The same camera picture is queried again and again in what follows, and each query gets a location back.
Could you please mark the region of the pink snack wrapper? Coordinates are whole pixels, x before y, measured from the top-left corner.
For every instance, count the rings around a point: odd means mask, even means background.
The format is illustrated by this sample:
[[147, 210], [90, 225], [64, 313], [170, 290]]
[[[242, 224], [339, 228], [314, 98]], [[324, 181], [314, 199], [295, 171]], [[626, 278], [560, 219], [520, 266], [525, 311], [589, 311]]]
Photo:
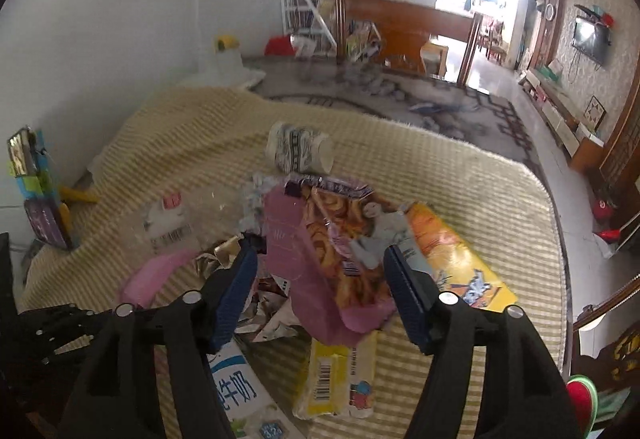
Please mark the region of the pink snack wrapper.
[[356, 346], [395, 312], [387, 248], [428, 268], [406, 209], [355, 180], [283, 178], [264, 196], [262, 232], [267, 270], [288, 281], [295, 317], [329, 346]]

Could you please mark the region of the wooden bench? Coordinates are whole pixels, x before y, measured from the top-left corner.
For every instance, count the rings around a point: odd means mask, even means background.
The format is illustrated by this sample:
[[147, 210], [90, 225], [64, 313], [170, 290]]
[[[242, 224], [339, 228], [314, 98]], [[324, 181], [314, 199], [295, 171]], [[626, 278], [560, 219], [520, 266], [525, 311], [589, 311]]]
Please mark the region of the wooden bench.
[[484, 17], [438, 10], [401, 0], [334, 0], [336, 61], [347, 60], [348, 27], [353, 22], [370, 22], [380, 32], [381, 59], [407, 56], [420, 62], [420, 49], [431, 35], [465, 43], [456, 84], [468, 82], [480, 27]]

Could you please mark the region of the striped yellow white cloth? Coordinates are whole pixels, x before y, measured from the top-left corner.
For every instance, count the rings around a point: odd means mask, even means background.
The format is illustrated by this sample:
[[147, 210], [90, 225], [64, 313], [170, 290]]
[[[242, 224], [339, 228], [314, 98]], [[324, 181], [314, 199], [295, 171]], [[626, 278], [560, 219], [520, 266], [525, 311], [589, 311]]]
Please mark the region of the striped yellow white cloth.
[[525, 166], [420, 128], [242, 90], [174, 89], [128, 118], [96, 161], [100, 199], [79, 213], [78, 250], [46, 249], [37, 256], [23, 306], [110, 306], [131, 270], [116, 240], [125, 216], [176, 187], [239, 188], [267, 169], [267, 135], [277, 121], [327, 132], [340, 175], [367, 180], [396, 201], [433, 206], [514, 289], [552, 359], [563, 360], [559, 228], [547, 191]]

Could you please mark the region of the orange yellow snack bag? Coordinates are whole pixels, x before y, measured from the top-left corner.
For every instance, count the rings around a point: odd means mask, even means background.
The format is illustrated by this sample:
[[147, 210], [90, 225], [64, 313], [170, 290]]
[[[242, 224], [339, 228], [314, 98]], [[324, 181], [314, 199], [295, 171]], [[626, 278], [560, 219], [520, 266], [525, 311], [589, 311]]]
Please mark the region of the orange yellow snack bag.
[[406, 216], [441, 291], [456, 293], [473, 308], [495, 312], [518, 302], [506, 283], [430, 207], [413, 203]]

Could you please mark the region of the crumpled silver foil wrapper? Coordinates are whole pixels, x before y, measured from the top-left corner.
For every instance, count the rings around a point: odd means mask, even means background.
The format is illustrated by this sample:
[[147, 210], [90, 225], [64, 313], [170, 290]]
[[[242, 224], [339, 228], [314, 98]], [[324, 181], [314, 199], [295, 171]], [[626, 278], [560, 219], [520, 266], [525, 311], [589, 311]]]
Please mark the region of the crumpled silver foil wrapper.
[[266, 251], [264, 237], [243, 233], [196, 256], [203, 291], [215, 300], [216, 346], [227, 344], [233, 335], [260, 343], [297, 334], [288, 282], [267, 271]]

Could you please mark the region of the wooden carved chair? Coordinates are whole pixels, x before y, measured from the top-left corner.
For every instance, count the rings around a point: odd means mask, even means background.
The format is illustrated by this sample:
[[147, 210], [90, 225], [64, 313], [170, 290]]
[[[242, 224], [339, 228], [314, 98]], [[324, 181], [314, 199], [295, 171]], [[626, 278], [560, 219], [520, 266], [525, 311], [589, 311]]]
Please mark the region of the wooden carved chair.
[[573, 352], [570, 374], [585, 375], [602, 393], [639, 388], [639, 314], [606, 345], [593, 349], [591, 355], [582, 351], [582, 334], [594, 332], [598, 325], [612, 324], [616, 312], [624, 303], [639, 296], [639, 276], [614, 292], [602, 303], [582, 308], [572, 324]]

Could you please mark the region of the framed picture on cabinet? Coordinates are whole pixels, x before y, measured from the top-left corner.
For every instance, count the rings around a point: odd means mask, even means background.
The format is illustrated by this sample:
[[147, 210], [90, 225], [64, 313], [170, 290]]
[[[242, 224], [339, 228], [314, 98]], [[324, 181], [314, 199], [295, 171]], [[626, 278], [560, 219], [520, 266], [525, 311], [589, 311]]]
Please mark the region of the framed picture on cabinet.
[[603, 107], [603, 104], [596, 96], [592, 96], [584, 111], [584, 120], [587, 128], [595, 133], [602, 123], [605, 115], [606, 110]]

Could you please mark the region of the round wall clock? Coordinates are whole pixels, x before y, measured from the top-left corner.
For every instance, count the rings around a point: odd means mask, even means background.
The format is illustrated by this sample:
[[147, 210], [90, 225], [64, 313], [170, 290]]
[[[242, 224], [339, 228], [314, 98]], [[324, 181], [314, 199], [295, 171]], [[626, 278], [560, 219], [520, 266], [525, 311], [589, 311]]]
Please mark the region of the round wall clock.
[[547, 21], [552, 21], [555, 16], [555, 9], [552, 4], [547, 4], [544, 6], [544, 18]]

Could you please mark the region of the white blue milk carton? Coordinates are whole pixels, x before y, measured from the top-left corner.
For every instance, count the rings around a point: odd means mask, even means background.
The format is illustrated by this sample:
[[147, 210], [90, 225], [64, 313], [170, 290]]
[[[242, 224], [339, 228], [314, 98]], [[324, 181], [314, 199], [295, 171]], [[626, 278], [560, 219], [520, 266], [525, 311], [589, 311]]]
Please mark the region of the white blue milk carton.
[[303, 438], [274, 402], [232, 339], [216, 355], [208, 355], [218, 400], [237, 438]]

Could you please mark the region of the white metal rack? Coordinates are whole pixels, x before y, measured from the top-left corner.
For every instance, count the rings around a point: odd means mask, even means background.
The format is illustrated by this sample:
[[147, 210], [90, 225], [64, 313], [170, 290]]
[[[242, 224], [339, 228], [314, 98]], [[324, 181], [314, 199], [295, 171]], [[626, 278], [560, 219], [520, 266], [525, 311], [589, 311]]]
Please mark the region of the white metal rack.
[[334, 0], [280, 0], [282, 32], [316, 43], [319, 56], [336, 53]]

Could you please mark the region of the yellow tape roll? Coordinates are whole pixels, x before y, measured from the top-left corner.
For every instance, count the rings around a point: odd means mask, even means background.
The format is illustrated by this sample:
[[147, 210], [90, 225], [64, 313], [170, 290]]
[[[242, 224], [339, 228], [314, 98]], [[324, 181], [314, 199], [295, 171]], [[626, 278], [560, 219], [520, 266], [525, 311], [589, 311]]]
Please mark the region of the yellow tape roll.
[[233, 35], [221, 35], [215, 40], [215, 48], [218, 52], [239, 49], [240, 42]]

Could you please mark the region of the wall television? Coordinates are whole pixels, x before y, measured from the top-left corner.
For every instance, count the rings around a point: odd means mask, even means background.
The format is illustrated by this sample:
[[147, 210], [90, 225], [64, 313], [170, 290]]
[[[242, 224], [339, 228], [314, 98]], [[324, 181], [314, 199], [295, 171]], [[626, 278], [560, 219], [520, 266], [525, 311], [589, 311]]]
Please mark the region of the wall television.
[[610, 29], [602, 22], [577, 17], [570, 44], [598, 66], [605, 66], [611, 46]]

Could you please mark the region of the yellow carton box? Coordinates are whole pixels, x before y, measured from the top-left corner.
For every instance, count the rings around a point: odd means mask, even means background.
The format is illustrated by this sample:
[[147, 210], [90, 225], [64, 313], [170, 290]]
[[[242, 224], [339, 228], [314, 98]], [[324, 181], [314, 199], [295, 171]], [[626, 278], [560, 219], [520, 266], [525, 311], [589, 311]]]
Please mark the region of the yellow carton box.
[[293, 414], [304, 421], [323, 415], [355, 419], [372, 416], [377, 344], [376, 331], [354, 348], [326, 346], [313, 339]]

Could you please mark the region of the red dustpan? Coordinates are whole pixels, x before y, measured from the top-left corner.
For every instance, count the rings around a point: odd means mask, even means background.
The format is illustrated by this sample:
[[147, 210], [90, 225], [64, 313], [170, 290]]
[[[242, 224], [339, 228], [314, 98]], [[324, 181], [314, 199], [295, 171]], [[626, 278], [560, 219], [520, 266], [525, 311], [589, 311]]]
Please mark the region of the red dustpan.
[[606, 229], [596, 233], [596, 237], [606, 244], [615, 244], [620, 240], [622, 231], [620, 229]]

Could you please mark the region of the grey patterned table cover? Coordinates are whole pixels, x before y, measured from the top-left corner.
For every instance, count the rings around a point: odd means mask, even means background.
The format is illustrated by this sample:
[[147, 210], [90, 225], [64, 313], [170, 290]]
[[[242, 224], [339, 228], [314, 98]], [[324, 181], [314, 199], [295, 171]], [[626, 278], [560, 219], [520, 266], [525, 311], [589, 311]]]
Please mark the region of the grey patterned table cover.
[[533, 141], [509, 100], [459, 88], [437, 78], [382, 71], [369, 64], [343, 64], [330, 59], [298, 60], [260, 57], [246, 65], [265, 72], [255, 87], [259, 95], [278, 101], [361, 112], [383, 120], [416, 126], [487, 152], [520, 162], [541, 173]]

